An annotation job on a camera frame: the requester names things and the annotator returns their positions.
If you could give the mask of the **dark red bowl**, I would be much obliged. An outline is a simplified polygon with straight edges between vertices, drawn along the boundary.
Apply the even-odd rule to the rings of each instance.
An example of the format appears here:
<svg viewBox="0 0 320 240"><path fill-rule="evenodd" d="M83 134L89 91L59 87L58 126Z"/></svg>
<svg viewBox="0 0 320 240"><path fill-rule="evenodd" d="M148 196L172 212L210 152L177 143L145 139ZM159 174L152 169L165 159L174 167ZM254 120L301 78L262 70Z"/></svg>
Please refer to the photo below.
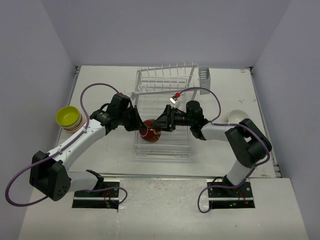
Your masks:
<svg viewBox="0 0 320 240"><path fill-rule="evenodd" d="M154 119L147 119L143 123L145 127L139 130L139 136L148 143L157 142L162 134L162 130L158 127L153 128L151 125L154 122Z"/></svg>

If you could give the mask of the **cream speckled bowl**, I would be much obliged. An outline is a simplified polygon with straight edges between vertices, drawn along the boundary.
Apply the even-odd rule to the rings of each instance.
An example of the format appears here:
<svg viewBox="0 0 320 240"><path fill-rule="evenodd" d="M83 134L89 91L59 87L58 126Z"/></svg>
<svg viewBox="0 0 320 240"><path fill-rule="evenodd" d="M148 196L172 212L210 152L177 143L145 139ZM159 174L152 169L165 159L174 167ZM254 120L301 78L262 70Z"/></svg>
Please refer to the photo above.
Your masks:
<svg viewBox="0 0 320 240"><path fill-rule="evenodd" d="M79 114L69 114L65 115L62 123L62 128L68 132L74 131L74 129L80 124L83 116Z"/></svg>

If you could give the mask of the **beige flower pattern bowl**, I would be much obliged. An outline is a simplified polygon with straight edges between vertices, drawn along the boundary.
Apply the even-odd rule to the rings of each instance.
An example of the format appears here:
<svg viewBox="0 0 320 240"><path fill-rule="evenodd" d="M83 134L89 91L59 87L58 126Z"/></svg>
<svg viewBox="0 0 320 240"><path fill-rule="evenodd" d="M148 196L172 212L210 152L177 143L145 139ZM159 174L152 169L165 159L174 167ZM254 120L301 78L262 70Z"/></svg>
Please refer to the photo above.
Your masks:
<svg viewBox="0 0 320 240"><path fill-rule="evenodd" d="M239 109L235 109L229 112L227 120L228 123L239 123L244 119L248 119L249 116L246 112L239 110Z"/></svg>

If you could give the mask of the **lime green bowl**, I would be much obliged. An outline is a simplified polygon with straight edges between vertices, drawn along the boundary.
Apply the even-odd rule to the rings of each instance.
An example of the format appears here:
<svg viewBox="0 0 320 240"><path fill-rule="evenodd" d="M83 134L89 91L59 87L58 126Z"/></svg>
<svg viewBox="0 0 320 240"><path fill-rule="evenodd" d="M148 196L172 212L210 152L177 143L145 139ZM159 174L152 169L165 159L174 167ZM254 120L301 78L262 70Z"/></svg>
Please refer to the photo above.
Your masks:
<svg viewBox="0 0 320 240"><path fill-rule="evenodd" d="M55 116L56 122L61 127L70 127L80 118L79 110L74 106L65 106L61 108Z"/></svg>

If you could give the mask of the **orange bowl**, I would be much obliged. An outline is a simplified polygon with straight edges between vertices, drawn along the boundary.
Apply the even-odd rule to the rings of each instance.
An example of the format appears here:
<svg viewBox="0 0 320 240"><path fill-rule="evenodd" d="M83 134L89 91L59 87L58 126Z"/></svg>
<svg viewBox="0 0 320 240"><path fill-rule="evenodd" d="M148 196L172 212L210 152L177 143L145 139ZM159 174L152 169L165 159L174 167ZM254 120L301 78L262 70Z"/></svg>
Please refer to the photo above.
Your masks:
<svg viewBox="0 0 320 240"><path fill-rule="evenodd" d="M74 131L79 130L81 127L83 127L83 125L86 123L86 119L82 118L81 122L79 123L79 125L74 129Z"/></svg>

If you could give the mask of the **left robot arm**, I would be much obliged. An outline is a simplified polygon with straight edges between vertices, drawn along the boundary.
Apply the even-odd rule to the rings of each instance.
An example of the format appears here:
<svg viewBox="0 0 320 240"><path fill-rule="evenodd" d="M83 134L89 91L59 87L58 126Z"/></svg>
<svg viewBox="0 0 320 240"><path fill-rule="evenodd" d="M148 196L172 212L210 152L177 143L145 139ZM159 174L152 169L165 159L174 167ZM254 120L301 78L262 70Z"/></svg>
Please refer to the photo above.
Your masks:
<svg viewBox="0 0 320 240"><path fill-rule="evenodd" d="M68 192L84 191L97 197L104 191L103 177L93 170L70 172L73 163L95 142L123 126L126 131L145 128L131 99L116 93L110 103L94 111L86 124L65 142L47 153L38 151L32 157L29 183L53 201Z"/></svg>

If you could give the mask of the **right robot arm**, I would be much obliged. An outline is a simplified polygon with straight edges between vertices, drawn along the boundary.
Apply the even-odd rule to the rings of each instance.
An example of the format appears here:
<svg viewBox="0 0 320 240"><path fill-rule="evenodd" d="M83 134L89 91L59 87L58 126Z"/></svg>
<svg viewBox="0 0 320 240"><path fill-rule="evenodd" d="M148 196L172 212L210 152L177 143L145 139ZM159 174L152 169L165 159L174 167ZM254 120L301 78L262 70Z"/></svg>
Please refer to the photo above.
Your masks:
<svg viewBox="0 0 320 240"><path fill-rule="evenodd" d="M173 132L177 126L188 126L198 140L229 143L236 161L222 183L214 186L223 189L227 196L233 197L239 193L255 169L270 159L270 141L249 118L239 123L213 123L204 117L200 103L191 100L186 104L185 112L167 105L151 124L152 128L163 132Z"/></svg>

